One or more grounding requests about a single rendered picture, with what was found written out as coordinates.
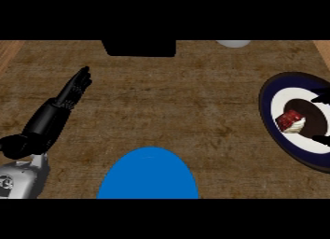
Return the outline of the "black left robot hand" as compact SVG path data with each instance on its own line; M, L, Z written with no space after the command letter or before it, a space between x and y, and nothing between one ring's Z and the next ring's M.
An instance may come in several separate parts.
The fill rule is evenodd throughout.
M0 139L0 151L7 158L19 160L50 150L92 83L90 67L86 66L72 76L58 96L37 109L22 133Z

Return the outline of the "blue plate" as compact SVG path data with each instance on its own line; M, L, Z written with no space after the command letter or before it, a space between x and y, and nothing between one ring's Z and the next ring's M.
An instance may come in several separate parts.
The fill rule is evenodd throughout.
M143 147L130 151L105 175L97 199L198 199L196 178L171 150Z

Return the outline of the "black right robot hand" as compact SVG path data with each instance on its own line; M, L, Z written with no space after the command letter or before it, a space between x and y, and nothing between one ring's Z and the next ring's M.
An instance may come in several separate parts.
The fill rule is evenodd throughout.
M311 102L330 104L330 88L313 89L313 92L320 96L316 97ZM314 135L313 140L330 147L330 135Z

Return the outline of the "navy and white plate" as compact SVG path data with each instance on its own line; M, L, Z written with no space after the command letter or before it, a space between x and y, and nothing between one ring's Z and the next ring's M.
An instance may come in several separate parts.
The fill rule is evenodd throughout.
M267 131L285 152L313 169L330 174L330 147L316 142L314 135L330 135L330 104L313 103L320 96L314 89L330 88L330 83L307 73L274 75L260 90L258 109ZM279 116L294 109L305 117L298 134L279 129Z

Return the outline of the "black box appliance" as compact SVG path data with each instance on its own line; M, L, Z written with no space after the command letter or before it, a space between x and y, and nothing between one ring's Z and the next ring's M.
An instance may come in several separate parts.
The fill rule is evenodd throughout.
M111 56L174 57L176 41L121 41L103 40L105 50Z

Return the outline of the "red and white cupcake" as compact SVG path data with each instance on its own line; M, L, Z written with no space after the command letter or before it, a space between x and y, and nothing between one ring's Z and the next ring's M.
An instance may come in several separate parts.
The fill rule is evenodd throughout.
M298 134L304 128L305 117L297 110L291 109L276 118L276 123L285 134Z

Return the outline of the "pale grey round object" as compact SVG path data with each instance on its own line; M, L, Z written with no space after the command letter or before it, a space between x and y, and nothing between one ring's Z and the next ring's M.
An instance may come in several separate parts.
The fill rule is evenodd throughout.
M236 49L236 48L243 48L245 46L248 46L251 41L249 40L218 40L217 43L227 48Z

